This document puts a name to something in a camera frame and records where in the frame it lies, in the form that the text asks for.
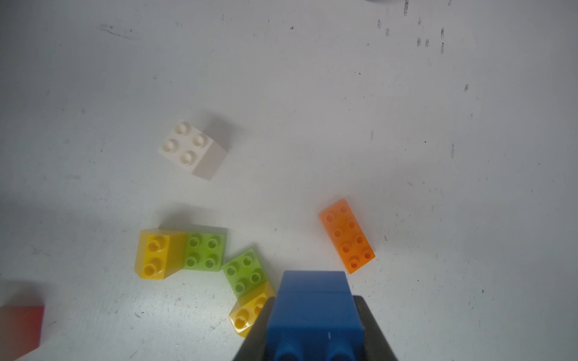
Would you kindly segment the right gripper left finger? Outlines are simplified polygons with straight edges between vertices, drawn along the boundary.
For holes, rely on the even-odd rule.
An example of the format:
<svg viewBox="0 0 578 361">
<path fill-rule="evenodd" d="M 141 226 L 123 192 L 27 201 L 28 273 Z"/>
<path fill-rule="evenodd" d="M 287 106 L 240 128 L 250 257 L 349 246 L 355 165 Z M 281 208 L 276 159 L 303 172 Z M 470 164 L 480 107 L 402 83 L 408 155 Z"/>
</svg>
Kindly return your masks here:
<svg viewBox="0 0 578 361">
<path fill-rule="evenodd" d="M 233 358 L 233 361 L 268 361 L 266 328 L 274 304 L 275 296 L 266 301 L 255 324 Z"/>
</svg>

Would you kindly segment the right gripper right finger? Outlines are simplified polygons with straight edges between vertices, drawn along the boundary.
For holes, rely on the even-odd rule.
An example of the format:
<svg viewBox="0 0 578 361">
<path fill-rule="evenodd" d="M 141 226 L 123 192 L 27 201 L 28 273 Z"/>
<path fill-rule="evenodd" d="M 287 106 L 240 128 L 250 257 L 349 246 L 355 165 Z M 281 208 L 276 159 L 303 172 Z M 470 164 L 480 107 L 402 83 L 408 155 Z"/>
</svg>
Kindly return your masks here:
<svg viewBox="0 0 578 361">
<path fill-rule="evenodd" d="M 362 296 L 353 296 L 364 329 L 362 361 L 398 361 Z"/>
</svg>

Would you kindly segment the yellow lego brick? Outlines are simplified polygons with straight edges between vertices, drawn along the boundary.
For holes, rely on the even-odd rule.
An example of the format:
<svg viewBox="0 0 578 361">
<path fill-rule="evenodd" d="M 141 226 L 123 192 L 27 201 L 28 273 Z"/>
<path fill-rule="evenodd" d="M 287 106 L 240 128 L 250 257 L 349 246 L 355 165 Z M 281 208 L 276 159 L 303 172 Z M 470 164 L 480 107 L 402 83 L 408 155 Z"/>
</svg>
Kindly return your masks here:
<svg viewBox="0 0 578 361">
<path fill-rule="evenodd" d="M 135 273 L 142 279 L 163 280 L 183 269 L 188 234 L 178 230 L 142 230 Z"/>
<path fill-rule="evenodd" d="M 229 319 L 239 336 L 247 337 L 266 301 L 273 296 L 275 296 L 275 290 L 269 281 L 265 281 L 237 300 L 229 314 Z"/>
</svg>

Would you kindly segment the blue lego brick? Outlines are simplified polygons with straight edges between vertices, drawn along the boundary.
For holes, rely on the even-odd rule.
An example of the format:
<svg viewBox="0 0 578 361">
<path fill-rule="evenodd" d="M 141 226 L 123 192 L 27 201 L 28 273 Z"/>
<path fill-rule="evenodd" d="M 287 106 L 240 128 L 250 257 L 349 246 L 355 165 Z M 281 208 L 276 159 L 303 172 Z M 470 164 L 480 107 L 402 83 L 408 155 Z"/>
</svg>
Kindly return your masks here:
<svg viewBox="0 0 578 361">
<path fill-rule="evenodd" d="M 271 360 L 360 360 L 364 329 L 346 274 L 286 271 L 266 325 Z"/>
</svg>

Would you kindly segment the green lego plate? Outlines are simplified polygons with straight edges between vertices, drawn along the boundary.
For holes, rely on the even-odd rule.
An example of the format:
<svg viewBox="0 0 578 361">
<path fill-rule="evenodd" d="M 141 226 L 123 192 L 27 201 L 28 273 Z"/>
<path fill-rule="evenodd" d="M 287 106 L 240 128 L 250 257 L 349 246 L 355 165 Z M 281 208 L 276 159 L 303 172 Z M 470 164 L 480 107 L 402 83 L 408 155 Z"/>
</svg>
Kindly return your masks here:
<svg viewBox="0 0 578 361">
<path fill-rule="evenodd" d="M 237 299 L 269 281 L 255 248 L 248 248 L 224 263 L 222 271 Z"/>
<path fill-rule="evenodd" d="M 187 230 L 184 269 L 220 272 L 227 244 L 225 228 L 194 225 Z"/>
</svg>

